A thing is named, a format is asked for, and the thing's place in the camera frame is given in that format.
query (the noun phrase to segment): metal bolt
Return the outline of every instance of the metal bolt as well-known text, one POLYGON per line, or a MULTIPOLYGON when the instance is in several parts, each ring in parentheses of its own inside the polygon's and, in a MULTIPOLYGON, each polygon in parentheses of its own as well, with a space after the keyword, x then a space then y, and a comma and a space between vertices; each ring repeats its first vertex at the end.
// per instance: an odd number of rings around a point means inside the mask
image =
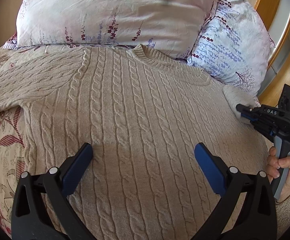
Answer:
POLYGON ((58 168, 57 167, 52 167, 49 170, 50 174, 55 174, 55 173, 57 173, 57 171, 58 171, 58 168))
POLYGON ((260 171, 259 175, 263 178, 265 178, 267 176, 267 174, 264 171, 260 171))
POLYGON ((21 178, 26 178, 28 176, 28 172, 27 171, 24 171, 24 172, 22 172, 22 174, 21 174, 21 178))
POLYGON ((238 172, 238 169, 236 167, 232 166, 232 167, 229 168, 229 171, 231 173, 237 173, 238 172))

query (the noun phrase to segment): beige sweater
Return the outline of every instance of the beige sweater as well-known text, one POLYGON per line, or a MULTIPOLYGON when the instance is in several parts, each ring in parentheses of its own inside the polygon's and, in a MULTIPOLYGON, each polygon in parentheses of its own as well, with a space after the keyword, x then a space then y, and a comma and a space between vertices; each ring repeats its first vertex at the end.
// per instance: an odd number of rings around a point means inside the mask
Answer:
POLYGON ((223 85, 154 49, 80 46, 20 62, 0 69, 0 111, 24 109, 31 174, 93 144, 69 201, 98 240, 190 239, 219 200, 194 158, 199 142, 242 172, 265 166, 262 136, 235 118, 223 85))

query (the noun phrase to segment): person's hand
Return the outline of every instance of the person's hand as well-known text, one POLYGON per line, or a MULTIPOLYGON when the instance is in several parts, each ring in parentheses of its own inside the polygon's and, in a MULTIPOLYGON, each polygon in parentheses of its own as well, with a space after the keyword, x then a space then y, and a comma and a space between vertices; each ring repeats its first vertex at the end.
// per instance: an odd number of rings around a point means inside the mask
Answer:
POLYGON ((278 202, 284 201, 290 196, 290 156, 282 159, 276 158, 276 148, 271 147, 269 149, 269 156, 267 158, 268 165, 266 166, 266 173, 271 182, 273 179, 276 179, 280 176, 278 169, 289 168, 288 176, 285 184, 283 185, 283 190, 281 191, 280 199, 278 202))

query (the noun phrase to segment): pillow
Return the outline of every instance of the pillow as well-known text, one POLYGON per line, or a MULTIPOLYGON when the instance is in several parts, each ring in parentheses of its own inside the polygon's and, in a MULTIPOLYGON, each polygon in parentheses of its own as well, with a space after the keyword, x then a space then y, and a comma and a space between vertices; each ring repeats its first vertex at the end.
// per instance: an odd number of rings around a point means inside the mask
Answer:
POLYGON ((18 46, 55 43, 148 45, 186 58, 217 0, 24 0, 18 46))
POLYGON ((187 63, 256 96, 270 47, 269 34, 250 3, 218 0, 216 15, 202 28, 187 63))

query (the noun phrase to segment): device handle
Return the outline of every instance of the device handle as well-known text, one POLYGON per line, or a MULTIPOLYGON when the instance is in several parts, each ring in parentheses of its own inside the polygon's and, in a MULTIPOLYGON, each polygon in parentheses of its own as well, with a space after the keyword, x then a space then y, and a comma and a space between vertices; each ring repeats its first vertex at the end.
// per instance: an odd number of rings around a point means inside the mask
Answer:
MULTIPOLYGON (((290 143, 288 141, 282 140, 280 137, 274 137, 274 146, 277 150, 276 157, 278 159, 290 156, 290 143)), ((271 189, 276 200, 279 200, 281 191, 283 190, 283 185, 286 182, 289 168, 279 168, 280 176, 277 179, 273 179, 271 182, 271 189)))

